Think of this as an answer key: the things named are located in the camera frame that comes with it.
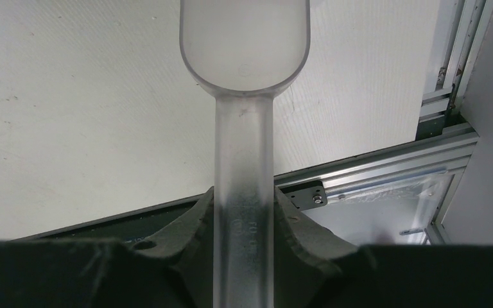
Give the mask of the clear plastic scoop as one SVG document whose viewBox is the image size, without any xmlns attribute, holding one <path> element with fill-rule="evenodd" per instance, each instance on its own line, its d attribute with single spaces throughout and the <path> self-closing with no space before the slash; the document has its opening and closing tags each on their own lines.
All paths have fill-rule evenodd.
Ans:
<svg viewBox="0 0 493 308">
<path fill-rule="evenodd" d="M 216 101 L 213 307 L 273 306 L 273 102 L 310 48 L 309 1 L 182 1 L 180 52 Z"/>
</svg>

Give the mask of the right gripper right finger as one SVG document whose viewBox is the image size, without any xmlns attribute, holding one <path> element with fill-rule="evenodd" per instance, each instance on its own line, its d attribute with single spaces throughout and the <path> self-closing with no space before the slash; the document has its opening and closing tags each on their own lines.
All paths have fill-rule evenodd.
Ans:
<svg viewBox="0 0 493 308">
<path fill-rule="evenodd" d="M 493 246 L 354 246 L 274 191 L 276 307 L 493 307 Z"/>
</svg>

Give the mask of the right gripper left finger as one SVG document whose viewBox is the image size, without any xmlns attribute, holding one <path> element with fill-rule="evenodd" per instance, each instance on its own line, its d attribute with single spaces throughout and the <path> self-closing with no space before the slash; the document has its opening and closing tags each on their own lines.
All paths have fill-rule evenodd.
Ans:
<svg viewBox="0 0 493 308">
<path fill-rule="evenodd" d="M 136 243 L 112 238 L 0 241 L 0 307 L 194 307 L 180 272 L 212 219 L 209 189 Z"/>
</svg>

